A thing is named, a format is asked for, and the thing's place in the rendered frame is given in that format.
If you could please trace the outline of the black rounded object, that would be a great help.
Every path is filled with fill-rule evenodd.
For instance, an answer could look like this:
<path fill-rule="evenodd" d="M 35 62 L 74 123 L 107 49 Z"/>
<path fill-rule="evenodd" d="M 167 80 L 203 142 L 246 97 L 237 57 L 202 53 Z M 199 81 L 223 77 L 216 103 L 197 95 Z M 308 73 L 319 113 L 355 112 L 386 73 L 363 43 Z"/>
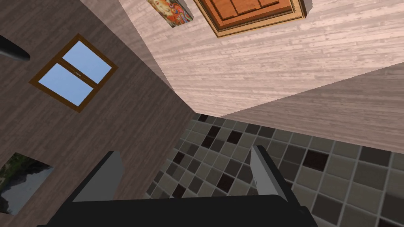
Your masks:
<path fill-rule="evenodd" d="M 19 61 L 29 61 L 30 54 L 0 35 L 0 54 Z"/>

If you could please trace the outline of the brown framed window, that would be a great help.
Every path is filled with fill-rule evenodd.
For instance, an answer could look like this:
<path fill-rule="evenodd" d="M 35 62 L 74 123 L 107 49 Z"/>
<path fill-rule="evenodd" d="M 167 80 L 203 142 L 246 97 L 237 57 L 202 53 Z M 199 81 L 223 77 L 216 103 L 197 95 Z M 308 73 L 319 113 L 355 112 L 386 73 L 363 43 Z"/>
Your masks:
<path fill-rule="evenodd" d="M 78 33 L 29 83 L 80 113 L 117 69 Z"/>

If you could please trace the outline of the orange wooden door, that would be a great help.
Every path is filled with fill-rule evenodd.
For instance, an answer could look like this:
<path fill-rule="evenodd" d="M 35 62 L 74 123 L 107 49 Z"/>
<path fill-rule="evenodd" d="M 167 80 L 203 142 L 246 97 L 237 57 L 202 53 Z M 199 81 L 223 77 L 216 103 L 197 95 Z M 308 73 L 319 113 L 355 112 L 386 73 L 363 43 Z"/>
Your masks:
<path fill-rule="evenodd" d="M 194 0 L 216 37 L 307 17 L 304 0 Z"/>

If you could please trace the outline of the colourful abstract wall picture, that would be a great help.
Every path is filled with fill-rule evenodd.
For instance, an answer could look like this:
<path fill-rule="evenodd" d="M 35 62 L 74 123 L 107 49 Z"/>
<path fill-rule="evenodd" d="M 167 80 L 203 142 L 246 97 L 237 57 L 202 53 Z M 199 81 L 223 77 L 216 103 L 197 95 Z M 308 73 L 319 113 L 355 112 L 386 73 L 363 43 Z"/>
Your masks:
<path fill-rule="evenodd" d="M 172 28 L 193 20 L 193 17 L 178 0 L 147 0 L 147 2 Z"/>

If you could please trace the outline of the landscape wall picture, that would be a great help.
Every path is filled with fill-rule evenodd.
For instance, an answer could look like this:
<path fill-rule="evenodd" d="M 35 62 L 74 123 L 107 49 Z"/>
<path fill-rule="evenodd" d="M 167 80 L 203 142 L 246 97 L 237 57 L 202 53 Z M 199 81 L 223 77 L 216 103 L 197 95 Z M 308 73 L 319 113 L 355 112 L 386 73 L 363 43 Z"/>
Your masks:
<path fill-rule="evenodd" d="M 41 161 L 14 153 L 0 168 L 0 213 L 17 215 L 53 169 Z"/>

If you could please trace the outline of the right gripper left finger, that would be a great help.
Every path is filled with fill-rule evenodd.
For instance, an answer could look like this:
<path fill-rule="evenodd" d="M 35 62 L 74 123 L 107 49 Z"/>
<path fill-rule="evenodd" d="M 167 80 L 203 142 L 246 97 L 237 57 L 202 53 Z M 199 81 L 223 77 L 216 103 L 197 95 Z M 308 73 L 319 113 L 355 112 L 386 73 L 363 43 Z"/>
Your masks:
<path fill-rule="evenodd" d="M 109 151 L 68 197 L 68 202 L 110 201 L 123 176 L 120 153 Z"/>

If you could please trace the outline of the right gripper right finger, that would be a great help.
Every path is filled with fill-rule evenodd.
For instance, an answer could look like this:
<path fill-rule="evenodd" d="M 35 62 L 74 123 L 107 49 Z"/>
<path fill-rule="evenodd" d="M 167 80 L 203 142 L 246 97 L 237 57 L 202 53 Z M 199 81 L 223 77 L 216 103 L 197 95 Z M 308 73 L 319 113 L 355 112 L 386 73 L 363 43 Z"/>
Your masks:
<path fill-rule="evenodd" d="M 259 195 L 278 195 L 290 205 L 300 206 L 290 185 L 263 146 L 251 147 L 250 168 Z"/>

